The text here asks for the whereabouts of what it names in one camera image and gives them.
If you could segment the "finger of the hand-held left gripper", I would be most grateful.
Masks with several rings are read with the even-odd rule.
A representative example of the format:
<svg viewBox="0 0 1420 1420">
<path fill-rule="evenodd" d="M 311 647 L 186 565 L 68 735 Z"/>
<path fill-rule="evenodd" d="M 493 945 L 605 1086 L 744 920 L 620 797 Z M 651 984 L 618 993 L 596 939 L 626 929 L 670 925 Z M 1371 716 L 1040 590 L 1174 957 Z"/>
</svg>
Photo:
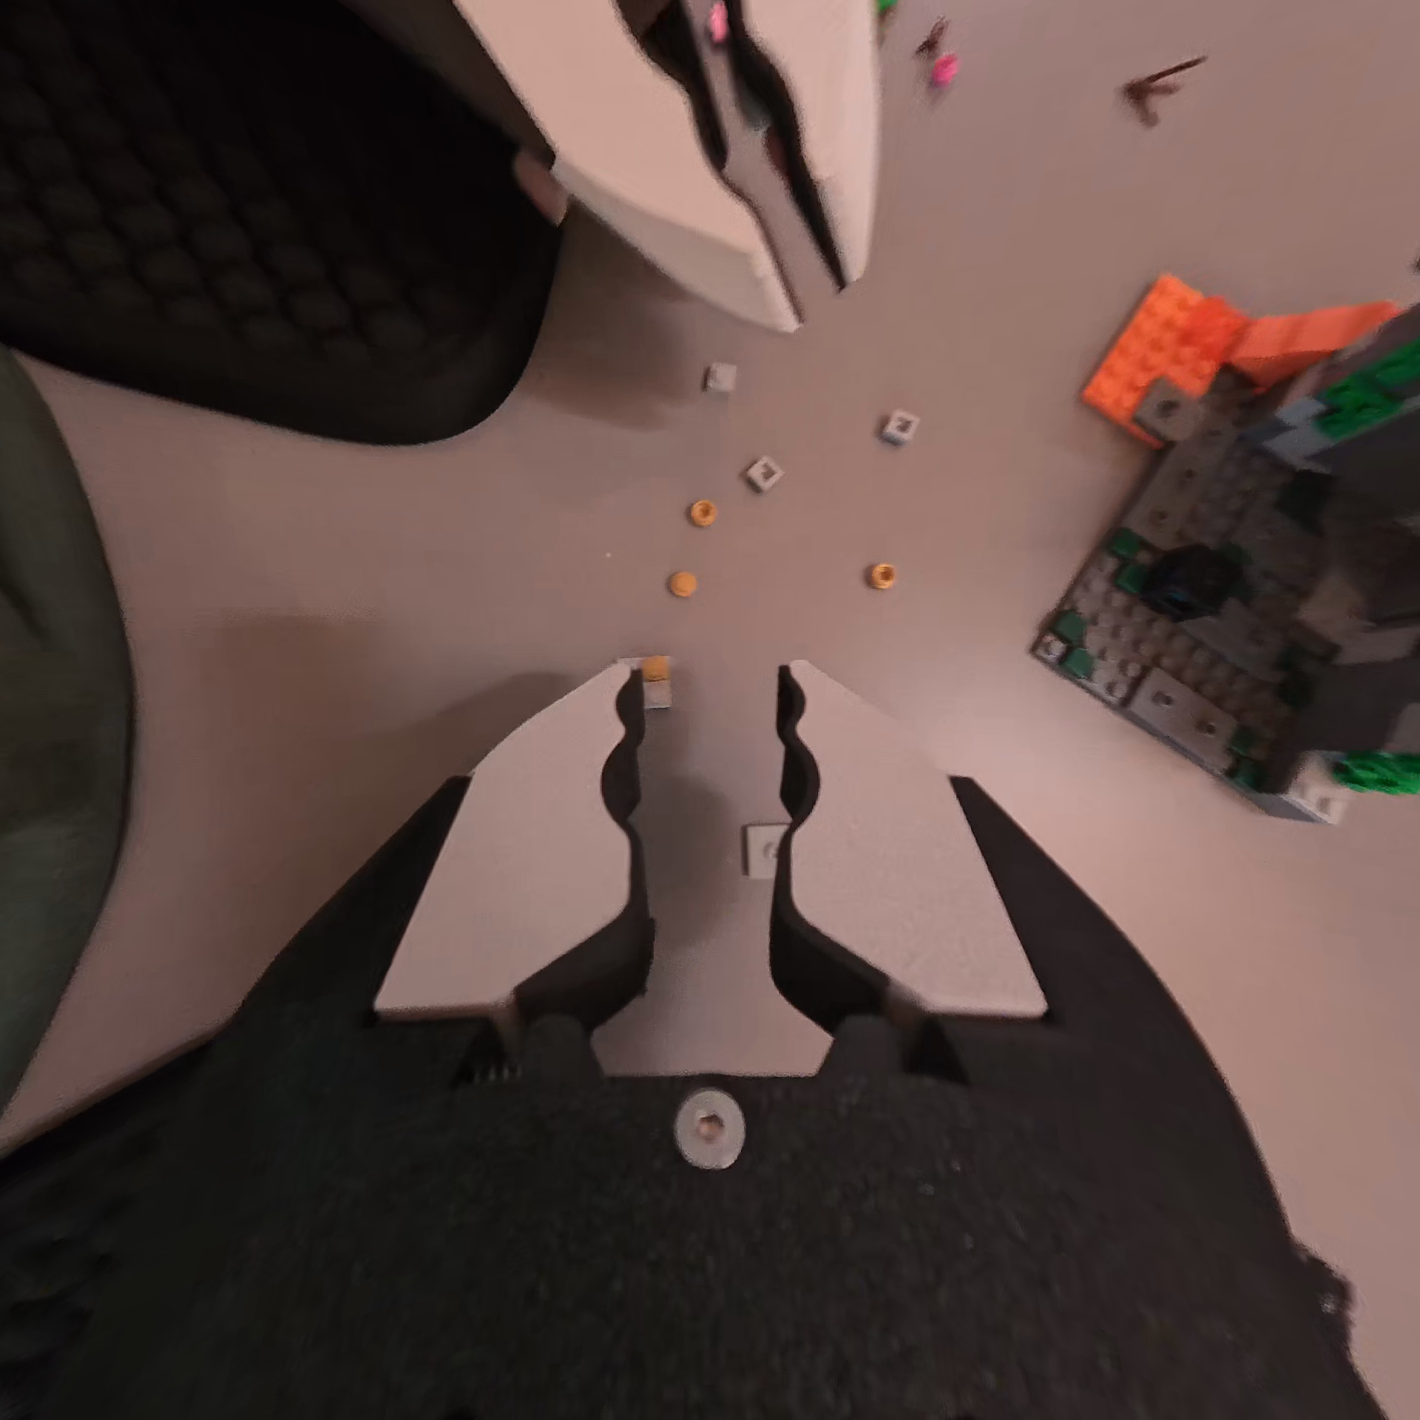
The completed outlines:
<svg viewBox="0 0 1420 1420">
<path fill-rule="evenodd" d="M 691 98 L 609 2 L 458 2 L 552 151 L 552 178 L 685 293 L 788 334 L 800 315 L 756 215 L 701 145 Z"/>
<path fill-rule="evenodd" d="M 874 2 L 732 2 L 737 77 L 768 117 L 790 197 L 837 290 L 861 280 L 879 203 Z"/>
</svg>

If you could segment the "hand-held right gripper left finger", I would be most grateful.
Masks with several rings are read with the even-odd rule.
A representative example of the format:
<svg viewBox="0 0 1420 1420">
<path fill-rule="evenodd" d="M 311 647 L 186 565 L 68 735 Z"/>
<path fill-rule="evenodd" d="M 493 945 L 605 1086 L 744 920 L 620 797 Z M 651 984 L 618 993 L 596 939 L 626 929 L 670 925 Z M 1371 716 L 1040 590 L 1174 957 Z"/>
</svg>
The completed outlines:
<svg viewBox="0 0 1420 1420">
<path fill-rule="evenodd" d="M 382 1021 L 482 1019 L 519 1042 L 552 1016 L 593 1033 L 643 993 L 643 737 L 642 672 L 612 663 L 482 758 L 374 996 Z"/>
</svg>

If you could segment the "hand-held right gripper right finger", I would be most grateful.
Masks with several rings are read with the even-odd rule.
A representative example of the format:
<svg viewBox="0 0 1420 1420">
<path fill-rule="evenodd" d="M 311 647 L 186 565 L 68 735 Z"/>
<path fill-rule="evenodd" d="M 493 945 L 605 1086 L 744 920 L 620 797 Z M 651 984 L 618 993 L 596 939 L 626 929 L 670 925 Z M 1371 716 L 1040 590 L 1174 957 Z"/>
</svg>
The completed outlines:
<svg viewBox="0 0 1420 1420">
<path fill-rule="evenodd" d="M 777 673 L 788 815 L 771 978 L 825 1033 L 855 1016 L 1041 1021 L 1047 997 L 950 775 L 806 660 Z"/>
</svg>

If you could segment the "person's dark green shirt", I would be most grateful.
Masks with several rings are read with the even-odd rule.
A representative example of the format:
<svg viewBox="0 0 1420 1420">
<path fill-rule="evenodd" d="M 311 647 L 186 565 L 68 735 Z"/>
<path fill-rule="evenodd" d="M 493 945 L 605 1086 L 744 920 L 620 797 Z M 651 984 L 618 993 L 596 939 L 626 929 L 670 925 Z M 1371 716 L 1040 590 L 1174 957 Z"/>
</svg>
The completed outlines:
<svg viewBox="0 0 1420 1420">
<path fill-rule="evenodd" d="M 1 352 L 1 1105 L 87 950 L 130 815 L 133 664 L 80 471 Z"/>
</svg>

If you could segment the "toy brick model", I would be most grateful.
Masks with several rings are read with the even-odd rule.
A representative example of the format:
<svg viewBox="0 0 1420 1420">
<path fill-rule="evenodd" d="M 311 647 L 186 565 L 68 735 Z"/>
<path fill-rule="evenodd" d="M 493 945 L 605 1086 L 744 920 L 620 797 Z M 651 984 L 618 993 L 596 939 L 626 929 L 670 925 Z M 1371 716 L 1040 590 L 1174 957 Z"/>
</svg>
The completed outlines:
<svg viewBox="0 0 1420 1420">
<path fill-rule="evenodd" d="M 1417 305 L 1163 274 L 1080 400 L 1148 460 L 1034 660 L 1275 818 L 1417 799 Z"/>
</svg>

